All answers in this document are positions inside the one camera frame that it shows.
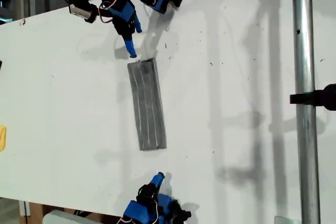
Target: gray block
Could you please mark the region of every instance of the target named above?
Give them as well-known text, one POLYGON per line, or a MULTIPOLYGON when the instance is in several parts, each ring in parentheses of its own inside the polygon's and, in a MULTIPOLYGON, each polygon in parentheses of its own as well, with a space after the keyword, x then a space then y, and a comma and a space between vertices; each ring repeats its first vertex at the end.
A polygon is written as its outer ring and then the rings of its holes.
POLYGON ((140 150, 166 148, 155 59, 128 64, 140 150))

